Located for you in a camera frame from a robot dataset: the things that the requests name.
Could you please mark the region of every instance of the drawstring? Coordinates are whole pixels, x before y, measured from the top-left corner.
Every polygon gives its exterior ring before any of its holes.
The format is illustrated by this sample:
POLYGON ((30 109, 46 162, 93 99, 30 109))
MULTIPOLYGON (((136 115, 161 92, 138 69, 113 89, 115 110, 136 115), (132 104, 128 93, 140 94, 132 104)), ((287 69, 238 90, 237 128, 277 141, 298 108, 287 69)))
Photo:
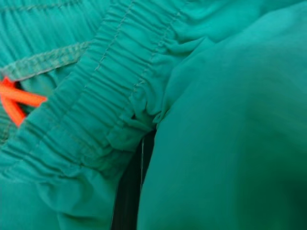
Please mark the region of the drawstring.
POLYGON ((18 103, 22 103, 32 107, 39 107, 41 103, 47 100, 46 97, 25 92, 15 88, 15 82, 11 81, 8 77, 5 77, 0 82, 0 98, 2 106, 9 118, 20 126, 26 115, 19 107, 18 103))

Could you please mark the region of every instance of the orange drawstring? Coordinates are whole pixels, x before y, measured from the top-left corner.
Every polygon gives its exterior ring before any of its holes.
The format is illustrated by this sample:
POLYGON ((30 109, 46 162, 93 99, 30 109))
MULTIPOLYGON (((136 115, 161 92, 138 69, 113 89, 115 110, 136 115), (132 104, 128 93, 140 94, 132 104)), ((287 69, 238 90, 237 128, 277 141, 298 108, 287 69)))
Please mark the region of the orange drawstring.
POLYGON ((15 82, 10 81, 7 77, 0 82, 0 98, 5 112, 18 127, 26 117, 18 103, 39 107, 47 100, 46 97, 16 89, 15 82))

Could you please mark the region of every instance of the teal fabric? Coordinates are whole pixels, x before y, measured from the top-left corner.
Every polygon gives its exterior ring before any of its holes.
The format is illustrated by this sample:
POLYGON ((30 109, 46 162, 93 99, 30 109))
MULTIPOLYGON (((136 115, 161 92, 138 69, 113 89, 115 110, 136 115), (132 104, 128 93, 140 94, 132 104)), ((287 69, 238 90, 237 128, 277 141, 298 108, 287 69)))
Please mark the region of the teal fabric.
POLYGON ((19 226, 22 210, 48 207, 50 219, 40 213, 29 230, 55 220, 48 228, 108 230, 118 180, 157 126, 138 229, 305 229, 307 4, 298 2, 3 3, 4 16, 35 26, 8 33, 16 46, 2 40, 1 66, 48 96, 1 147, 3 186, 41 199, 28 209, 19 194, 19 226), (12 64, 41 53, 47 67, 12 64))

